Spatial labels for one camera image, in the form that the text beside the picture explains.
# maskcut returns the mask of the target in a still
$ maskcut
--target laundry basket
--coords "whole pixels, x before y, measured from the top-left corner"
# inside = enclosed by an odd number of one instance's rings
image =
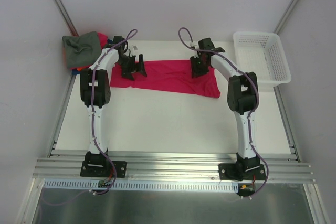
[[[272,33],[236,32],[233,35],[236,61],[244,72],[257,75],[259,90],[291,80],[280,37]]]

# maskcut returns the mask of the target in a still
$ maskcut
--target green cloth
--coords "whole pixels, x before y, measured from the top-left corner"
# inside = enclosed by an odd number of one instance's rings
[[[98,34],[95,31],[79,37],[63,36],[62,40],[68,68],[90,66],[101,54]]]

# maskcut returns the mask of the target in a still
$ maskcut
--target pink towel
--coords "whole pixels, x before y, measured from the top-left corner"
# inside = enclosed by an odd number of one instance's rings
[[[145,61],[144,64],[147,77],[134,73],[135,81],[121,78],[121,67],[116,64],[112,69],[111,87],[152,89],[213,98],[219,98],[221,94],[214,68],[210,68],[206,75],[193,79],[189,60]]]

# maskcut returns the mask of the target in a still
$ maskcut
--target pile of clothes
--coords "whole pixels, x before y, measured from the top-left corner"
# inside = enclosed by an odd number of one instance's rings
[[[113,43],[108,36],[92,31],[79,37],[63,36],[63,50],[66,66],[73,74],[88,68],[99,58],[101,49],[107,43]]]

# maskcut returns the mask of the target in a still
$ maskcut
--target metal floor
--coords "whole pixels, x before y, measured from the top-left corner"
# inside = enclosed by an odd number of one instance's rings
[[[72,199],[79,190],[44,189],[50,203]],[[41,204],[33,223],[314,223],[303,185],[268,184],[249,199],[231,193],[109,191],[102,196],[84,193],[69,204]]]

